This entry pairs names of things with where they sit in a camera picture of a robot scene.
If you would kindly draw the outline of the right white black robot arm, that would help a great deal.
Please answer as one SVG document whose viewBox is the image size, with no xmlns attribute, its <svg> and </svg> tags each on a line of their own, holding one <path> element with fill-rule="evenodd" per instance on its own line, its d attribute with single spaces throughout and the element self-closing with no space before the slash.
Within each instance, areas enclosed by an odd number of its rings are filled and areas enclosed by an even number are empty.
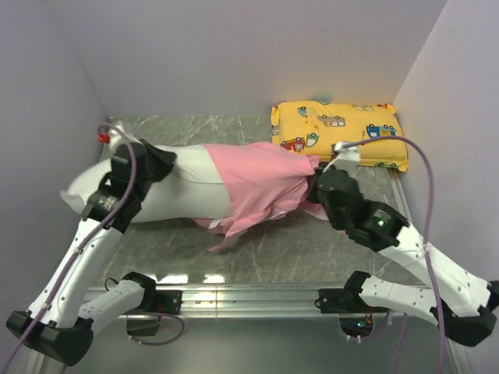
<svg viewBox="0 0 499 374">
<path fill-rule="evenodd" d="M 487 281 L 446 257 L 396 209 L 363 197 L 346 171 L 320 164 L 307 196 L 325 209 L 331 226 L 356 244 L 384 256 L 423 282 L 417 288 L 355 271 L 340 301 L 348 312 L 365 307 L 391 309 L 443 327 L 446 338 L 475 347 L 494 331 L 498 282 Z"/>
</svg>

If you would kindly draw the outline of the white pillow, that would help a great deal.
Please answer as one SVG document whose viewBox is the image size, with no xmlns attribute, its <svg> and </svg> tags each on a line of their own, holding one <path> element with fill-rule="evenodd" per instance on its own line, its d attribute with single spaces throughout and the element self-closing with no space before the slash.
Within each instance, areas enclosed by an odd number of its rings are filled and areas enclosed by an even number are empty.
<svg viewBox="0 0 499 374">
<path fill-rule="evenodd" d="M 166 178 L 150 187 L 133 223 L 174 218 L 222 219 L 231 213 L 228 190 L 205 146 L 159 148 L 175 153 L 177 161 Z M 77 175 L 59 195 L 71 209 L 81 213 L 110 170 L 111 161 L 106 158 Z"/>
</svg>

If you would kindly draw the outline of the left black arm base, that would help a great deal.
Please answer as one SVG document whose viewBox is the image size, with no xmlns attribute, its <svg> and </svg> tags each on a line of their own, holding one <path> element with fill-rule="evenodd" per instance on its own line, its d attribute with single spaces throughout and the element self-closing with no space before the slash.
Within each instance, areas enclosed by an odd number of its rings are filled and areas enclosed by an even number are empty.
<svg viewBox="0 0 499 374">
<path fill-rule="evenodd" d="M 138 285 L 145 289 L 143 301 L 133 310 L 133 315 L 137 316 L 138 312 L 145 312 L 147 318 L 131 319 L 127 317 L 126 333 L 130 340 L 134 340 L 139 344 L 149 346 L 160 346 L 172 343 L 180 338 L 184 329 L 185 323 L 179 317 L 182 304 L 181 290 L 158 290 L 156 281 L 147 275 L 130 272 L 126 274 L 123 281 L 135 281 Z M 141 337 L 155 336 L 161 326 L 163 318 L 171 318 L 180 322 L 180 331 L 164 342 L 146 342 L 141 340 Z"/>
</svg>

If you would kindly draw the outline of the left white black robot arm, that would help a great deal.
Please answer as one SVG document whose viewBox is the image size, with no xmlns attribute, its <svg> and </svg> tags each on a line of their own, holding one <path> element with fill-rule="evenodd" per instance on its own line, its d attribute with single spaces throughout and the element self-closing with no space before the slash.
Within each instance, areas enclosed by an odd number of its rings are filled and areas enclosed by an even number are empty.
<svg viewBox="0 0 499 374">
<path fill-rule="evenodd" d="M 156 310 L 156 283 L 137 272 L 91 302 L 84 297 L 148 192 L 173 171 L 176 159 L 145 141 L 122 144 L 75 180 L 68 194 L 71 204 L 82 201 L 82 212 L 73 242 L 36 300 L 7 320 L 19 344 L 74 366 L 94 337 L 121 315 Z"/>
</svg>

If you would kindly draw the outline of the pink satin pillowcase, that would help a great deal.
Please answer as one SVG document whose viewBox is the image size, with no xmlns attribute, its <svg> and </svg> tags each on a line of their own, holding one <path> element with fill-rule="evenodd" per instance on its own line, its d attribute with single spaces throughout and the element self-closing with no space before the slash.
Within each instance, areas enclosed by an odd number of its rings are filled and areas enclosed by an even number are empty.
<svg viewBox="0 0 499 374">
<path fill-rule="evenodd" d="M 327 219 L 319 203 L 307 200 L 309 180 L 320 164 L 318 156 L 293 153 L 272 143 L 204 147 L 231 202 L 228 216 L 196 220 L 208 231 L 225 236 L 223 242 L 209 248 L 211 252 L 222 252 L 252 226 L 280 219 L 297 209 L 320 220 Z"/>
</svg>

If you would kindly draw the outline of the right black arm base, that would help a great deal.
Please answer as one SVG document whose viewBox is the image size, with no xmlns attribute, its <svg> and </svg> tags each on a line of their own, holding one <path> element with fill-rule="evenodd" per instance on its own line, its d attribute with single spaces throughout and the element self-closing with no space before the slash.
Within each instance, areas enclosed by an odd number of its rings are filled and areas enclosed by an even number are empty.
<svg viewBox="0 0 499 374">
<path fill-rule="evenodd" d="M 359 344 L 377 336 L 391 323 L 391 310 L 367 305 L 361 298 L 363 283 L 372 276 L 354 271 L 343 288 L 321 288 L 314 306 L 321 314 L 338 315 L 340 331 L 346 340 Z"/>
</svg>

